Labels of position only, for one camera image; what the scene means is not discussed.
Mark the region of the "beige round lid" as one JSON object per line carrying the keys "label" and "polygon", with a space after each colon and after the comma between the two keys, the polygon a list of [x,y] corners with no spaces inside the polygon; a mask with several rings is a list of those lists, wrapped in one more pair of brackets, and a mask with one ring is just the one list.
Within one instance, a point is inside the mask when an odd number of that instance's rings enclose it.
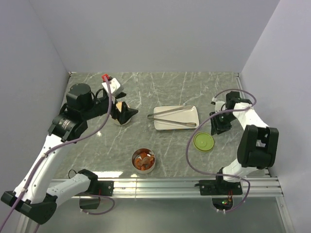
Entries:
{"label": "beige round lid", "polygon": [[123,101],[116,103],[116,108],[120,113],[125,111],[125,103]]}

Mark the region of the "steel bowl from rail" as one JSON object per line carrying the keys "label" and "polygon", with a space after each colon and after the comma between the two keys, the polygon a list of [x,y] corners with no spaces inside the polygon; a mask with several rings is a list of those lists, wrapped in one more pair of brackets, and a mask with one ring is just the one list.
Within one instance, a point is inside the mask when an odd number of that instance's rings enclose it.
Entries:
{"label": "steel bowl from rail", "polygon": [[126,125],[126,124],[128,124],[130,121],[131,121],[131,119],[129,119],[128,121],[126,121],[124,124],[120,124],[119,121],[118,121],[117,119],[113,119],[113,123],[114,123],[115,125],[118,125],[118,126]]}

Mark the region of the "metal food tongs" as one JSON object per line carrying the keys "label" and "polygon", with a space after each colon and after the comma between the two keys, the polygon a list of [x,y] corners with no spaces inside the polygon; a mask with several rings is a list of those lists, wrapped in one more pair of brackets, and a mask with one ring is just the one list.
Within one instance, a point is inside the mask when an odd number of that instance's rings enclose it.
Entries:
{"label": "metal food tongs", "polygon": [[155,116],[157,116],[157,115],[166,114],[166,113],[171,113],[171,112],[175,112],[175,111],[179,111],[179,110],[189,110],[189,109],[191,109],[191,108],[192,108],[191,106],[182,105],[182,106],[180,106],[180,107],[173,108],[173,109],[170,109],[170,110],[166,110],[166,111],[162,111],[162,112],[158,112],[158,113],[149,114],[149,115],[147,115],[147,118],[148,118],[148,119],[157,120],[157,121],[162,121],[162,122],[168,122],[168,123],[179,124],[179,125],[187,126],[187,127],[196,127],[197,124],[194,123],[194,122],[180,122],[180,121],[173,121],[173,120],[155,118]]}

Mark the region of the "green round lid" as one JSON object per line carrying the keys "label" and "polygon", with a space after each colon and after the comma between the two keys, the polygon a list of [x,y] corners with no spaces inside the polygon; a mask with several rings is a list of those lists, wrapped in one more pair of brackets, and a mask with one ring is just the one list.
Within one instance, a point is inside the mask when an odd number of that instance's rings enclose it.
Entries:
{"label": "green round lid", "polygon": [[199,132],[193,138],[193,144],[201,152],[209,152],[214,148],[214,138],[206,132]]}

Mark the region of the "orange chicken wing piece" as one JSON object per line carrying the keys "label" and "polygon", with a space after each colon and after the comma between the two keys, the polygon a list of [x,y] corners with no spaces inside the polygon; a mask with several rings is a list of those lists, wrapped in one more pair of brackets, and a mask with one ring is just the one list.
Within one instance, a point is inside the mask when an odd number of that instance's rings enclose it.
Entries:
{"label": "orange chicken wing piece", "polygon": [[141,153],[140,157],[141,157],[141,162],[143,164],[148,164],[148,163],[151,163],[155,160],[155,157],[153,154],[150,155],[150,154],[147,154],[145,152]]}

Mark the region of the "large orange fish piece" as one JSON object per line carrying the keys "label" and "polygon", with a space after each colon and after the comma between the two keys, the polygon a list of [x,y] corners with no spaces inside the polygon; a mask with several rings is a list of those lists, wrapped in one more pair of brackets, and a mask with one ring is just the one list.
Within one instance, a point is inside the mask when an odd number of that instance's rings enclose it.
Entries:
{"label": "large orange fish piece", "polygon": [[135,168],[138,170],[145,170],[144,161],[140,158],[137,158],[134,162]]}

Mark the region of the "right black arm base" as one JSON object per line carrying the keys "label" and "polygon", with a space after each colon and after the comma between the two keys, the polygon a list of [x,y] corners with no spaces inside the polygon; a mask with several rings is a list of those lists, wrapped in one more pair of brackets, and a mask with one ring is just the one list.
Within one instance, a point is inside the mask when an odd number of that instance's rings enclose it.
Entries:
{"label": "right black arm base", "polygon": [[222,177],[215,180],[199,180],[199,182],[194,186],[199,187],[201,196],[228,196],[243,194],[240,182],[227,182],[224,181]]}

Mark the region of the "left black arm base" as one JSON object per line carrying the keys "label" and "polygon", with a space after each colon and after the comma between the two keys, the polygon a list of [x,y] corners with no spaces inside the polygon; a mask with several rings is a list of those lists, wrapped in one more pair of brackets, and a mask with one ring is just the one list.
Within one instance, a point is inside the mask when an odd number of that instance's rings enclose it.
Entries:
{"label": "left black arm base", "polygon": [[82,194],[87,195],[100,195],[100,196],[112,196],[114,189],[113,181],[99,181],[99,180],[91,180],[88,189]]}

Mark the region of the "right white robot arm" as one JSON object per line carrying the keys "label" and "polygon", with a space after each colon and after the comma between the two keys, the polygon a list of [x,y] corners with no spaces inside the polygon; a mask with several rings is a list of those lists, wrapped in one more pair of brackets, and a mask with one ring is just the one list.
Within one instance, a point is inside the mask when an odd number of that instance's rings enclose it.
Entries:
{"label": "right white robot arm", "polygon": [[237,149],[237,158],[226,167],[220,169],[220,179],[215,181],[215,190],[220,194],[227,193],[231,183],[236,183],[248,174],[261,169],[272,167],[276,159],[279,138],[277,128],[268,126],[256,113],[254,106],[256,98],[252,100],[240,96],[242,90],[228,89],[225,101],[217,100],[219,94],[212,98],[214,111],[211,117],[211,135],[222,134],[232,128],[231,122],[237,120],[243,134]]}

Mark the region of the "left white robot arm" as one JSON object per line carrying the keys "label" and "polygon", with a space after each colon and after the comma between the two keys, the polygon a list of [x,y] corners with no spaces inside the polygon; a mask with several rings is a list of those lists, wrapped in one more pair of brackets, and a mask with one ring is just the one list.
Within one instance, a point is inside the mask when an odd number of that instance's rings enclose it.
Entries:
{"label": "left white robot arm", "polygon": [[71,146],[83,139],[81,135],[88,128],[88,120],[105,115],[124,125],[138,113],[125,102],[117,108],[117,100],[126,94],[114,91],[114,87],[103,84],[100,89],[103,95],[98,97],[85,83],[73,85],[66,94],[66,103],[49,127],[44,146],[31,170],[13,191],[3,193],[1,201],[42,225],[71,197],[80,193],[97,195],[100,189],[98,176],[87,169],[78,171],[73,178],[57,186],[49,187],[49,184]]}

